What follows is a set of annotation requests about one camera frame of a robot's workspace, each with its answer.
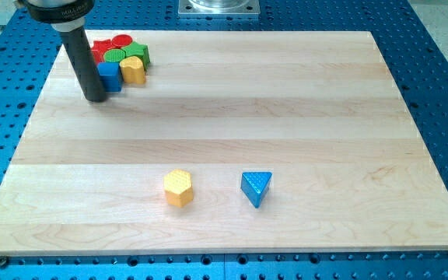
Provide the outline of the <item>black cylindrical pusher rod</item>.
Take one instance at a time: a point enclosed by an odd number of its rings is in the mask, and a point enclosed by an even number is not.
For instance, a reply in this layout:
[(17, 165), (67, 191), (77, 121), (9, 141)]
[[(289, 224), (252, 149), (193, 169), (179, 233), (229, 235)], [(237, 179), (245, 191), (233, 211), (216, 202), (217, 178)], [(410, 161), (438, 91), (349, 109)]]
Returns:
[(94, 103), (105, 101), (107, 93), (84, 28), (80, 26), (68, 32), (59, 31), (59, 34), (86, 100)]

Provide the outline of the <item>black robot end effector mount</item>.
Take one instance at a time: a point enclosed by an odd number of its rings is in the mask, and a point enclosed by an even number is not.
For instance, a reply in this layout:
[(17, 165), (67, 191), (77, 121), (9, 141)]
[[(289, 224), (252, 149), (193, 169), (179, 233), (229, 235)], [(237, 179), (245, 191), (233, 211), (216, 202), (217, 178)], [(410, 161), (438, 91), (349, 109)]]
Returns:
[(32, 19), (49, 23), (58, 32), (71, 32), (85, 25), (85, 16), (93, 9), (94, 0), (15, 0), (18, 9), (25, 8)]

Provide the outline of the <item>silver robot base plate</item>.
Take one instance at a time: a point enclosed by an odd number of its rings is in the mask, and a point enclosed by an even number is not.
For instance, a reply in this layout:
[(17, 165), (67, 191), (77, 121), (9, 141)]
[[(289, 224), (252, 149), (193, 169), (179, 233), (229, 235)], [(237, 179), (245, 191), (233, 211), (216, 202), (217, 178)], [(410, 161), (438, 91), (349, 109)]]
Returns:
[(259, 0), (179, 0), (179, 16), (258, 16)]

